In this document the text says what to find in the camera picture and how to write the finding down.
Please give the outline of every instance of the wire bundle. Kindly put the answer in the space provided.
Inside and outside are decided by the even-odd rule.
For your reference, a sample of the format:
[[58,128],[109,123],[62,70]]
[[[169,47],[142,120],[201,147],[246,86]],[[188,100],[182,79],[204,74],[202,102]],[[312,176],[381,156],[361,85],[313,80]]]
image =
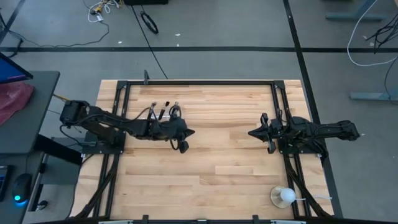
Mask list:
[[[385,38],[381,38],[381,34],[386,34],[390,32]],[[398,13],[391,19],[391,21],[386,24],[384,27],[378,29],[375,34],[367,38],[366,40],[370,40],[374,37],[374,54],[376,54],[380,47],[387,43],[388,41],[398,37]]]
[[115,0],[113,0],[113,2],[111,2],[111,0],[101,0],[99,3],[94,4],[94,5],[90,6],[90,7],[88,7],[86,5],[86,2],[84,2],[84,0],[83,0],[83,3],[88,8],[88,22],[91,22],[91,23],[101,22],[101,20],[99,18],[97,18],[97,20],[95,20],[95,21],[92,21],[90,19],[90,15],[95,16],[95,15],[98,14],[97,12],[95,12],[95,10],[94,10],[94,13],[93,13],[93,8],[95,6],[97,6],[97,8],[100,8],[100,9],[105,9],[105,12],[108,13],[108,14],[111,13],[111,8],[109,6],[116,6],[117,8],[121,7],[121,1],[120,1],[120,4],[119,4]]

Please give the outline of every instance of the computer screen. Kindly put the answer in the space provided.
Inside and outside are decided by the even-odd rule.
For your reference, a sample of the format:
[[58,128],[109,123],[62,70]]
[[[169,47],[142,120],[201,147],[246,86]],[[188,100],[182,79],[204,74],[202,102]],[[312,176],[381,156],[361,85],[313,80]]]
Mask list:
[[33,78],[12,60],[0,53],[0,83],[16,82]]

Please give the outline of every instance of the white cable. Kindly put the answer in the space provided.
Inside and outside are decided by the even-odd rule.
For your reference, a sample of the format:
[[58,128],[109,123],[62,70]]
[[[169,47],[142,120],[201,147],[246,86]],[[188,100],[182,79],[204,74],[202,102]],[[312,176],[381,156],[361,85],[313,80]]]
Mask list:
[[[100,20],[99,19],[97,19],[97,20],[95,20],[95,21],[92,21],[92,20],[90,20],[90,15],[91,15],[91,9],[92,8],[94,8],[94,6],[97,6],[97,5],[99,5],[99,4],[102,4],[103,3],[103,1],[100,1],[99,3],[97,3],[97,4],[94,4],[94,5],[92,5],[91,7],[90,7],[90,9],[88,10],[88,22],[91,22],[91,23],[94,23],[94,22],[99,22]],[[114,6],[114,4],[113,3],[111,3],[111,2],[107,2],[103,7],[105,8],[105,12],[106,13],[111,13],[111,8],[109,7],[109,6]]]
[[349,41],[348,41],[348,45],[347,45],[347,54],[348,54],[348,57],[349,57],[349,59],[350,59],[354,64],[356,64],[357,66],[361,66],[361,67],[370,67],[370,66],[374,66],[374,65],[384,65],[384,64],[393,62],[393,61],[397,58],[397,57],[394,57],[393,59],[391,59],[391,60],[389,60],[389,61],[386,61],[386,62],[379,62],[379,63],[373,63],[373,64],[363,65],[363,64],[360,64],[360,63],[356,63],[356,62],[351,58],[351,55],[349,54],[349,45],[351,44],[351,41],[353,40],[353,37],[354,37],[354,34],[355,34],[355,30],[356,30],[356,28],[357,28],[359,22],[361,22],[361,19],[365,16],[366,13],[368,13],[368,11],[373,7],[373,5],[374,5],[377,1],[378,1],[378,0],[375,0],[375,2],[369,7],[369,9],[366,10],[365,13],[358,19],[358,22],[356,23],[356,25],[355,25],[355,27],[354,27],[354,30],[353,30],[353,33],[351,34],[351,37],[349,38]]
[[[318,198],[323,198],[323,199],[327,199],[327,200],[332,199],[332,197],[327,197],[327,196],[322,196],[322,195],[314,195],[312,197],[318,197]],[[306,200],[306,198],[296,198],[296,200]]]

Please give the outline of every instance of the desk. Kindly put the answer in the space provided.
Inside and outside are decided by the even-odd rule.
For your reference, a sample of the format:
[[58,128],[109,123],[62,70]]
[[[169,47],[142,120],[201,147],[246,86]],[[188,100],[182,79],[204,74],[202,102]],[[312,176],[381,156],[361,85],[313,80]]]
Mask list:
[[[60,74],[59,72],[31,72],[31,74],[34,78],[25,82],[33,85],[35,90],[28,104],[0,126],[0,164],[13,166],[4,200],[0,202],[1,223],[22,223],[27,208],[34,208],[35,189],[37,190],[41,177],[39,168],[42,162],[45,162],[46,151],[66,151],[59,144],[39,135]],[[79,152],[73,152],[80,158]],[[16,177],[25,172],[32,175],[33,193],[27,205],[17,207],[11,195],[12,184]]]
[[[97,106],[112,110],[116,84],[117,80],[101,82]],[[292,115],[309,118],[300,80],[285,80],[285,85]],[[275,118],[271,88],[134,85],[130,89],[127,118],[135,117],[154,101],[178,101],[188,127],[196,133],[187,139],[190,148],[185,154],[173,151],[169,142],[126,137],[111,219],[140,220],[149,215],[151,220],[249,220],[255,214],[260,219],[293,218],[291,208],[273,206],[269,196],[273,187],[287,187],[282,155],[268,154],[266,143],[248,135],[249,130],[260,125],[261,113]],[[309,191],[328,196],[319,158],[314,154],[302,154],[300,158]],[[72,216],[80,212],[96,190],[102,160],[102,155],[95,155],[81,168]],[[329,200],[316,200],[328,213],[333,213]],[[303,215],[302,203],[298,204]]]

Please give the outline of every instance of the wooden tabletop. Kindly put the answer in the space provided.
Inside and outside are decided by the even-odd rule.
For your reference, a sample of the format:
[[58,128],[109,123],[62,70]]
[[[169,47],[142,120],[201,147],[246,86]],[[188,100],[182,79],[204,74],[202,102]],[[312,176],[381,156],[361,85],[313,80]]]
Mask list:
[[[97,106],[111,111],[116,83],[117,80],[102,81]],[[292,115],[309,119],[300,80],[285,80],[285,85]],[[185,154],[172,150],[169,142],[128,136],[119,163],[111,218],[293,218],[290,207],[277,208],[270,200],[272,188],[287,187],[282,155],[268,154],[266,143],[248,135],[248,131],[260,126],[261,113],[275,117],[268,86],[133,86],[127,117],[135,117],[154,101],[178,101],[188,127],[196,133],[187,139],[190,148]],[[102,158],[93,156],[81,168],[72,216],[96,190]],[[314,154],[302,154],[300,158],[309,191],[328,196],[319,158]],[[333,213],[329,200],[316,200]],[[303,215],[302,203],[298,204]]]

